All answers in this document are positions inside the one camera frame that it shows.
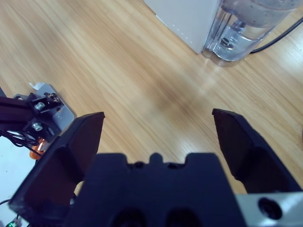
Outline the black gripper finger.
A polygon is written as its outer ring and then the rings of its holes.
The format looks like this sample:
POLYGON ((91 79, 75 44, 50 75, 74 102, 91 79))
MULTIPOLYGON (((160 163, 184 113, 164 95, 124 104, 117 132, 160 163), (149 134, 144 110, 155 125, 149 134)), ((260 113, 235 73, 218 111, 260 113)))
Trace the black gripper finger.
POLYGON ((98 151, 104 118, 103 112, 76 118, 38 160, 9 208, 30 224, 63 223, 98 151))
POLYGON ((240 114, 213 109, 220 149, 231 174, 247 193, 302 189, 265 139, 240 114))

